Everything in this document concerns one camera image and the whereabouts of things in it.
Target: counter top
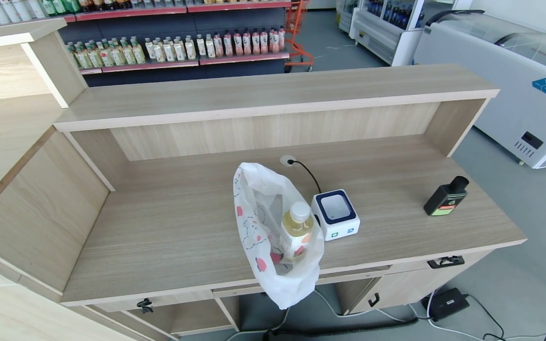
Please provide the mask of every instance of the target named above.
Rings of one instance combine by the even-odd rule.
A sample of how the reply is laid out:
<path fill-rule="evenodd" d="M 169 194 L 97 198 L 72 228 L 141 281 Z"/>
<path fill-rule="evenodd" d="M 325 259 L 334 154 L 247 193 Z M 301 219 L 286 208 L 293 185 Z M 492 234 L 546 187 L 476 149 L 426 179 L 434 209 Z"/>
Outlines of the counter top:
<path fill-rule="evenodd" d="M 0 46 L 31 43 L 64 26 L 67 26 L 64 18 L 44 19 L 0 26 Z"/>
<path fill-rule="evenodd" d="M 85 90 L 55 123 L 62 132 L 495 97 L 453 64 L 377 67 Z"/>
<path fill-rule="evenodd" d="M 326 243 L 321 274 L 525 240 L 474 183 L 452 214 L 423 212 L 440 184 L 468 175 L 422 135 L 131 162 L 102 207 L 62 302 L 256 283 L 238 237 L 232 177 L 241 162 L 259 162 L 286 175 L 310 202 L 316 186 L 305 169 L 279 163 L 288 153 L 312 170 L 322 190 L 344 188 L 361 219 L 358 234 Z"/>

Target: shopping cart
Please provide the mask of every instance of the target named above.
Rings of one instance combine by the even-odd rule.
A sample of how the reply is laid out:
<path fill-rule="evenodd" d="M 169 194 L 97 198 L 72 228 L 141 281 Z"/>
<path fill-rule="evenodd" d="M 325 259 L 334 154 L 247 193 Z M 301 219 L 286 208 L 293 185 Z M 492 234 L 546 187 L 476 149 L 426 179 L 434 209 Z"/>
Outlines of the shopping cart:
<path fill-rule="evenodd" d="M 299 34 L 303 17 L 306 14 L 309 0 L 292 0 L 288 15 L 286 16 L 286 46 L 290 50 L 290 59 L 285 64 L 285 72 L 290 73 L 295 65 L 308 65 L 307 72 L 313 69 L 313 56 L 308 54 L 302 45 L 296 43 L 296 36 Z M 300 57 L 300 62 L 293 61 Z"/>

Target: cabinet door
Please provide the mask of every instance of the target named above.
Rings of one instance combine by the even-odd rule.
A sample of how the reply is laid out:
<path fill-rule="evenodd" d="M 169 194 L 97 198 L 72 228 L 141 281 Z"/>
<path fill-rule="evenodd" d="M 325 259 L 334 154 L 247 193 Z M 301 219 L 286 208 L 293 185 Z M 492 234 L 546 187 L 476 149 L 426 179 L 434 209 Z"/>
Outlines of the cabinet door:
<path fill-rule="evenodd" d="M 464 264 L 439 269 L 421 269 L 375 278 L 355 301 L 349 313 L 414 303 L 431 294 L 434 289 L 475 264 L 490 251 L 464 255 Z"/>

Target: chest freezer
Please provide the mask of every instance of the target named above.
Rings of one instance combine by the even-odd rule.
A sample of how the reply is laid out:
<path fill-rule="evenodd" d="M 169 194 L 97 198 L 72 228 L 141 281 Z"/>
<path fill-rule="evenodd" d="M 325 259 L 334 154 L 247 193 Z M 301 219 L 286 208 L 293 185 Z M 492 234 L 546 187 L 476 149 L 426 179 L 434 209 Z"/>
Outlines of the chest freezer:
<path fill-rule="evenodd" d="M 530 167 L 546 168 L 546 33 L 482 13 L 427 22 L 419 64 L 455 63 L 500 88 L 474 125 Z"/>

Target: black device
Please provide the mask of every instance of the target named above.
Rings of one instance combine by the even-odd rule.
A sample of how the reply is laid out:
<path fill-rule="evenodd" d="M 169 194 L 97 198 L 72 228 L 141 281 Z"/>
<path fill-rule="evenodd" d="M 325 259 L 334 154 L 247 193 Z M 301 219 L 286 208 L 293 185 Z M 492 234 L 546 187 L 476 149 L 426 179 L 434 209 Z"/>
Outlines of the black device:
<path fill-rule="evenodd" d="M 429 304 L 429 297 L 423 298 L 420 303 L 425 309 Z M 469 308 L 469 302 L 461 294 L 457 288 L 444 291 L 443 293 L 436 293 L 431 301 L 431 308 L 429 308 L 429 316 L 433 322 L 443 320 L 450 315 L 454 315 L 459 311 Z"/>
<path fill-rule="evenodd" d="M 469 184 L 466 177 L 455 177 L 451 183 L 442 184 L 429 198 L 423 209 L 428 215 L 450 214 L 466 197 L 464 188 Z"/>

